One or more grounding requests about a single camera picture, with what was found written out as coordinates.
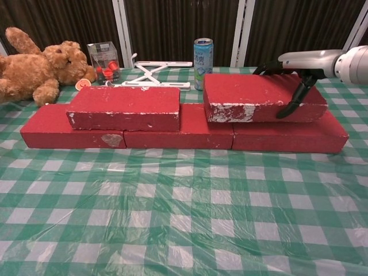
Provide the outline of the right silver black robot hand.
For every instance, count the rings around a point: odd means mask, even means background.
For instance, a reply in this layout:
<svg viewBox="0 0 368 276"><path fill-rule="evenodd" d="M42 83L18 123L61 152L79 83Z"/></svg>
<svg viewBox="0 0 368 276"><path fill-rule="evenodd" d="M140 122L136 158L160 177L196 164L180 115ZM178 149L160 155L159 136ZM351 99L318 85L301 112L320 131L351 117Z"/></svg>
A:
<svg viewBox="0 0 368 276"><path fill-rule="evenodd" d="M277 113L276 118L283 119L295 112L318 80L335 77L335 64L345 53L341 49L287 52L276 60L257 66L255 75L285 75L296 72L301 79L290 102Z"/></svg>

